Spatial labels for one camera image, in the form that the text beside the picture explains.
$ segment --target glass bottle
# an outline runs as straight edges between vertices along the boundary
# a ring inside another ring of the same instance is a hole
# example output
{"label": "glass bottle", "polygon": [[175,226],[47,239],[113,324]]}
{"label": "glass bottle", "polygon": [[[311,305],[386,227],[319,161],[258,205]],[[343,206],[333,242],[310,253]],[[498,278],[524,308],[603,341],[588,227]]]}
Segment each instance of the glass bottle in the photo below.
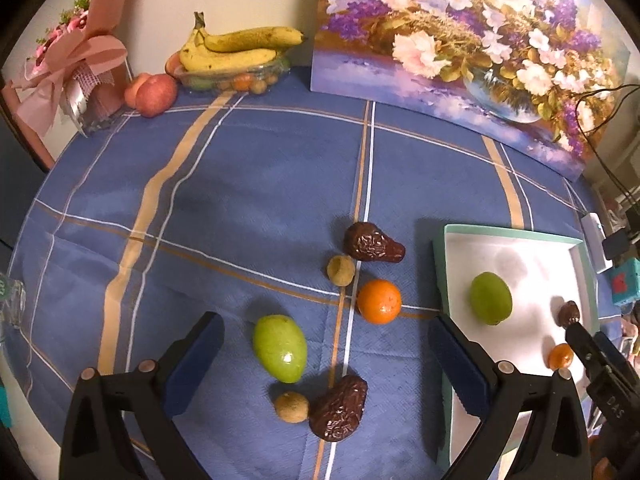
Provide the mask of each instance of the glass bottle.
{"label": "glass bottle", "polygon": [[0,272],[0,344],[9,326],[20,327],[25,299],[24,284]]}

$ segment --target blue tablecloth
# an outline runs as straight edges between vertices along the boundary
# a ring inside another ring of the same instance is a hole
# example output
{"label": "blue tablecloth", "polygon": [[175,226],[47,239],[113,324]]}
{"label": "blue tablecloth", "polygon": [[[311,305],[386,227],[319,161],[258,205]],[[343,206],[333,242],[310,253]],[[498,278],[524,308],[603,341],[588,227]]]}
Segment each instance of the blue tablecloth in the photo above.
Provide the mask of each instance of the blue tablecloth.
{"label": "blue tablecloth", "polygon": [[[79,373],[158,358],[206,310],[226,340],[175,423],[213,479],[436,479],[441,371],[426,343],[440,304],[431,240],[447,223],[583,237],[586,184],[460,126],[384,104],[308,91],[307,70],[263,96],[181,93],[155,119],[125,115],[76,137],[22,229],[11,276],[28,300],[8,351],[35,413],[60,442]],[[355,219],[407,246],[400,264],[363,263],[358,286],[386,278],[401,316],[367,324],[351,287],[324,274]],[[606,280],[599,311],[615,319]],[[279,421],[283,384],[252,353],[255,321],[286,313],[308,341],[293,388],[322,394],[337,369],[369,383],[347,440],[321,443]],[[159,475],[127,419],[140,459]]]}

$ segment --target banana bunch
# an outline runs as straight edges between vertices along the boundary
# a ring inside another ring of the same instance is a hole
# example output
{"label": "banana bunch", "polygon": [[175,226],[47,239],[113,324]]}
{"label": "banana bunch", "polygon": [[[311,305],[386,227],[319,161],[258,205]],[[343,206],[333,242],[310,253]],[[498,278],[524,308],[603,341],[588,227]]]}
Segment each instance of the banana bunch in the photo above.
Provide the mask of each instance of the banana bunch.
{"label": "banana bunch", "polygon": [[188,72],[242,72],[270,62],[277,56],[275,50],[254,48],[244,52],[219,54],[207,50],[204,17],[196,12],[196,24],[186,43],[180,49],[180,62]]}
{"label": "banana bunch", "polygon": [[245,72],[275,59],[282,51],[302,43],[302,33],[290,27],[260,27],[215,36],[205,30],[204,15],[180,50],[188,72]]}

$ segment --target white tray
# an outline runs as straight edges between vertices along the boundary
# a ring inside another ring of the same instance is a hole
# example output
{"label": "white tray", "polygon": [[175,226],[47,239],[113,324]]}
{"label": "white tray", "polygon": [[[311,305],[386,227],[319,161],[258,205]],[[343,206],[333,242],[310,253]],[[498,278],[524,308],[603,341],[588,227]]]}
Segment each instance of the white tray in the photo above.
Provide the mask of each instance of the white tray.
{"label": "white tray", "polygon": [[[564,342],[564,329],[556,325],[556,314],[568,300],[577,303],[583,326],[592,335],[597,330],[594,274],[582,240],[450,224],[444,228],[442,239],[434,241],[434,256],[444,312],[496,362],[507,360],[522,373],[550,376],[546,357],[555,345]],[[485,271],[498,274],[513,297],[511,316],[497,326],[479,321],[468,301],[471,281]],[[588,384],[584,367],[574,359],[569,370],[583,399]],[[446,376],[442,391],[446,437],[438,463],[449,468],[479,419],[466,413]],[[520,444],[528,421],[529,414],[521,413],[504,452]]]}

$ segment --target white device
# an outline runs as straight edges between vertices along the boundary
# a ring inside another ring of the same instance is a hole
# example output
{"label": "white device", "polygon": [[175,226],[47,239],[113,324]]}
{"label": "white device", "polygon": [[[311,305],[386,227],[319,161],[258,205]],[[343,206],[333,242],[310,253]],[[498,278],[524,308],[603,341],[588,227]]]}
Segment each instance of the white device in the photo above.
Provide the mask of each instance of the white device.
{"label": "white device", "polygon": [[597,274],[600,274],[601,272],[613,267],[613,262],[611,260],[607,260],[604,255],[602,241],[604,240],[605,235],[598,215],[596,215],[596,213],[588,213],[586,216],[582,217],[580,223],[582,224],[582,230],[584,231],[587,247],[591,253],[593,269]]}

